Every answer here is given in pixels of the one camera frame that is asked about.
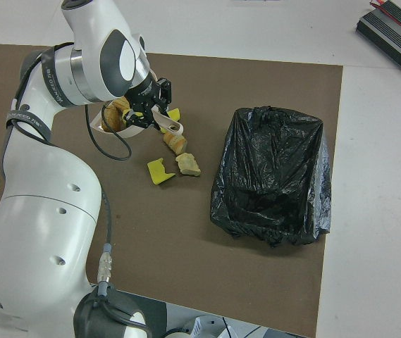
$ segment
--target gray strap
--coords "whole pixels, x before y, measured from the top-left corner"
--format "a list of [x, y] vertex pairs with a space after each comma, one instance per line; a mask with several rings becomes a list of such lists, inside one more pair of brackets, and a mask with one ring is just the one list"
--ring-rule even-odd
[[51, 130], [36, 115], [29, 111], [10, 111], [6, 117], [6, 126], [11, 124], [11, 120], [25, 122], [34, 129], [48, 142], [51, 139]]
[[74, 107], [75, 105], [67, 99], [67, 96], [59, 85], [56, 75], [54, 53], [54, 47], [51, 47], [43, 51], [40, 56], [42, 61], [42, 76], [44, 77], [45, 85], [49, 93], [53, 96], [54, 101], [56, 101], [59, 106], [64, 108]]

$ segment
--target yellow foam piece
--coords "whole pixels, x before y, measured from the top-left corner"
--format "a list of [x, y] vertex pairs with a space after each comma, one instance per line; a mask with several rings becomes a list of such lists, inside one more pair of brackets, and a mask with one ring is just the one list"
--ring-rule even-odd
[[[179, 121], [180, 120], [180, 109], [178, 109], [178, 108], [172, 109], [171, 111], [167, 112], [167, 115], [169, 115], [169, 118], [171, 118], [172, 120]], [[163, 134], [166, 134], [167, 130], [165, 130], [164, 128], [161, 128], [161, 132]]]
[[149, 167], [150, 176], [154, 184], [160, 184], [169, 178], [175, 176], [174, 173], [166, 174], [166, 169], [163, 165], [163, 159], [158, 158], [155, 161], [148, 162], [147, 167]]

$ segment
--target red wire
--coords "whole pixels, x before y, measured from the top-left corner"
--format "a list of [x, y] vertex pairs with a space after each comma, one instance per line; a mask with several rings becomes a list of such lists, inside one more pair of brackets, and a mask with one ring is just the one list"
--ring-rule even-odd
[[386, 9], [384, 9], [384, 7], [382, 7], [382, 6], [378, 5], [378, 4], [375, 4], [373, 2], [370, 2], [369, 4], [371, 6], [373, 6], [374, 8], [380, 9], [383, 14], [385, 14], [386, 16], [392, 18], [399, 26], [401, 26], [401, 22], [397, 18], [395, 18], [393, 15], [391, 15], [390, 12], [388, 12]]

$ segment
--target black plastic bag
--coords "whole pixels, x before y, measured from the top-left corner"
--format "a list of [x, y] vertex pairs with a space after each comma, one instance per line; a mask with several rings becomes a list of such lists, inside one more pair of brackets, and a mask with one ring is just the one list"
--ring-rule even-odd
[[289, 109], [235, 112], [211, 190], [211, 221], [271, 246], [309, 244], [330, 230], [323, 123]]

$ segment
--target white robot link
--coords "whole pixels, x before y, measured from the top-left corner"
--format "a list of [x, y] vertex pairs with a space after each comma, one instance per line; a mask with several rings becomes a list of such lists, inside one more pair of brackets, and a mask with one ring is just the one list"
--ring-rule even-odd
[[105, 244], [98, 286], [85, 263], [102, 190], [92, 169], [49, 142], [54, 116], [71, 106], [125, 95], [142, 128], [181, 125], [167, 117], [171, 84], [156, 81], [141, 37], [113, 0], [65, 0], [74, 44], [31, 55], [8, 114], [0, 201], [0, 337], [137, 337], [143, 314], [109, 284]]

